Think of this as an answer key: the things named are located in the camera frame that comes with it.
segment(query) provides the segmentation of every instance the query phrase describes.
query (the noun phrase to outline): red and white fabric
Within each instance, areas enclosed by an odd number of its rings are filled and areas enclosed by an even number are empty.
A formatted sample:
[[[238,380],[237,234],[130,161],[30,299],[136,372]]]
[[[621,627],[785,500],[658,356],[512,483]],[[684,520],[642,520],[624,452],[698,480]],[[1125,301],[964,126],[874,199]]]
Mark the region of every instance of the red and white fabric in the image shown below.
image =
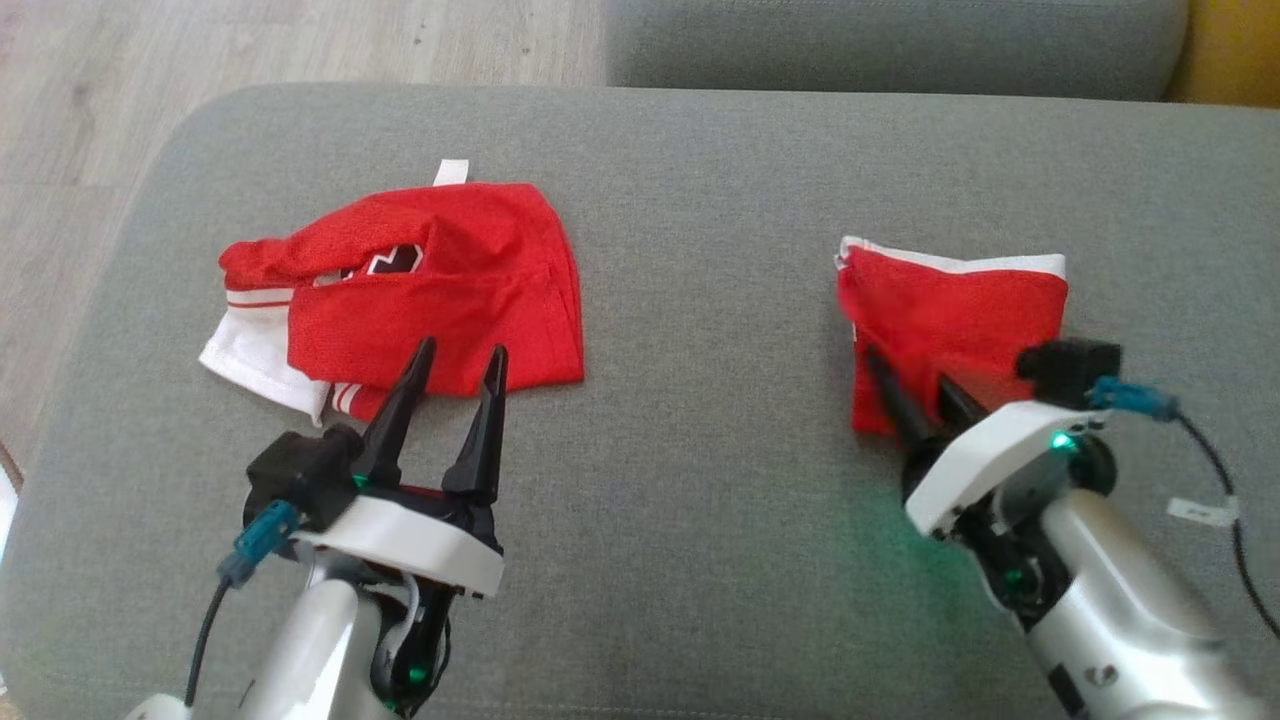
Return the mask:
[[[1066,259],[1025,255],[952,260],[845,237],[837,295],[854,324],[854,429],[892,434],[865,351],[876,346],[904,388],[933,407],[940,373],[1010,377],[1018,354],[1057,337]]]
[[[201,361],[317,424],[330,384],[335,409],[371,419],[428,334],[433,393],[474,395],[499,342],[508,389],[581,380],[577,269],[559,218],[531,184],[447,184],[456,170],[228,247],[228,314]],[[253,314],[232,304],[246,293],[282,304]]]

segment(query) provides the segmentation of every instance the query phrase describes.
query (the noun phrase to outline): gray ottoman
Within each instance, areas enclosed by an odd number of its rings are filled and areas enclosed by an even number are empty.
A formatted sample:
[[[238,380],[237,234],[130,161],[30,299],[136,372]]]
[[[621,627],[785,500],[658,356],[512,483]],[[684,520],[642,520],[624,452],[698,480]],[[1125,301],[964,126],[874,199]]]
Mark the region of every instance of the gray ottoman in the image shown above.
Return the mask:
[[[1123,341],[1220,443],[1280,597],[1280,113],[1065,100],[287,86],[192,117],[106,270],[0,573],[0,669],[28,720],[179,692],[244,465],[301,414],[196,355],[216,258],[440,158],[529,181],[581,272],[588,379],[511,398],[502,592],[460,602],[426,716],[1057,717],[966,557],[915,536],[899,459],[849,430],[842,233],[978,258],[1068,255],[1069,327]],[[471,402],[433,400],[406,478],[435,483]],[[1115,501],[1204,592],[1272,702],[1280,653],[1219,502],[1172,429],[1117,423]],[[228,717],[300,589],[230,593],[197,710]]]
[[[1187,0],[608,0],[609,85],[1156,100]]]

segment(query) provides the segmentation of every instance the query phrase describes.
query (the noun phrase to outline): white cable tag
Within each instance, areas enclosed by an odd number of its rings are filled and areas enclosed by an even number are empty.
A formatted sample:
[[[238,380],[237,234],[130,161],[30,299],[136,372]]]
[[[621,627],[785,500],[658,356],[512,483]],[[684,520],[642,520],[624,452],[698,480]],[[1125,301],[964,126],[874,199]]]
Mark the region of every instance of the white cable tag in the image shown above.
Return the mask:
[[[440,160],[440,169],[435,172],[435,182],[431,184],[462,184],[467,182],[467,172],[471,170],[471,160]]]
[[[1169,501],[1167,512],[1174,518],[1212,525],[1215,528],[1230,528],[1240,515],[1240,506],[1235,497],[1226,498],[1226,507],[1211,507],[1175,497]]]

